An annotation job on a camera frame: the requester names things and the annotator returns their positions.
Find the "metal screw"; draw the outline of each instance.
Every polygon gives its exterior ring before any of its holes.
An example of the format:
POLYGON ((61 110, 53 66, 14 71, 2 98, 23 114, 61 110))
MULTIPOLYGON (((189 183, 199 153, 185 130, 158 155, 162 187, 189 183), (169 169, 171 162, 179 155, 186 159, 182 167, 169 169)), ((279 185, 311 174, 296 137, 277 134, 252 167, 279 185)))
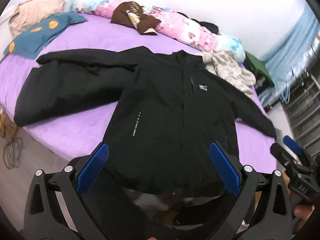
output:
POLYGON ((244 170, 247 171, 247 172, 251 172, 253 169, 252 169, 251 166, 246 165, 246 166, 244 166, 244 170))
POLYGON ((37 170, 36 171, 36 176, 40 176, 42 174, 42 170, 37 170))
POLYGON ((70 171, 72 171, 72 170, 73 170, 73 167, 70 166, 70 165, 64 168, 64 171, 65 171, 65 172, 70 172, 70 171))
POLYGON ((281 177, 281 171, 275 170, 275 174, 276 176, 281 177))

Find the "beige pillow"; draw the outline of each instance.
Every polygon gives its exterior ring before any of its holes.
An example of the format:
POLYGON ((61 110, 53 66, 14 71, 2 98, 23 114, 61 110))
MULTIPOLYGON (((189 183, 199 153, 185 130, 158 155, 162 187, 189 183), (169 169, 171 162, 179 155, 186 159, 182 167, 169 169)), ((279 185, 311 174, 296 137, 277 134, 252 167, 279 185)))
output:
POLYGON ((9 20, 12 37, 17 37, 43 19, 63 11, 65 0, 28 0, 20 3, 9 20))

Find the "gray cloth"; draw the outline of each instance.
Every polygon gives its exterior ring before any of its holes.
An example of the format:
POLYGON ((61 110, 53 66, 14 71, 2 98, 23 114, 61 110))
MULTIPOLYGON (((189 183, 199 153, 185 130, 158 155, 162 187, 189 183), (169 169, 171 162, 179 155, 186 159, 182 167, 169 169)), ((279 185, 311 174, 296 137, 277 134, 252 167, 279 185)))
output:
POLYGON ((207 71, 224 79, 249 98, 252 97, 251 87, 255 85, 256 78, 249 70, 240 68, 232 50, 213 50, 200 55, 207 71))

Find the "pink floral pillow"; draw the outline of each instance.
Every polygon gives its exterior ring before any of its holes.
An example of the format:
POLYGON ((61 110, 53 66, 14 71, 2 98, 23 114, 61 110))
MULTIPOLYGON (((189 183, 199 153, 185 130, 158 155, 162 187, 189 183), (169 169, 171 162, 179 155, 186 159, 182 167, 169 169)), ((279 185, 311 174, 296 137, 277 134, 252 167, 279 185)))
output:
POLYGON ((151 11, 149 15, 161 23, 155 30, 200 51, 211 52, 217 46, 217 35, 195 21, 174 11, 151 11))
POLYGON ((102 16, 105 18, 112 18, 115 9, 123 2, 132 2, 134 0, 109 0, 99 5, 94 11, 95 15, 102 16))

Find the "black jacket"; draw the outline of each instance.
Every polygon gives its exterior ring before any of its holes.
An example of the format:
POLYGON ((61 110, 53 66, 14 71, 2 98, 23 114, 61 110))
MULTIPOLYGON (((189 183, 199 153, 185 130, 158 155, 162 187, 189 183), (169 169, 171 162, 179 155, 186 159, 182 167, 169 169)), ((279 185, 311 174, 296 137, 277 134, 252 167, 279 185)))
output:
POLYGON ((276 137, 256 104, 184 51, 78 49, 38 59, 19 95, 21 125, 119 100, 103 141, 106 167, 124 187, 151 194, 215 196, 223 184, 209 157, 218 141, 238 157, 234 119, 276 137))

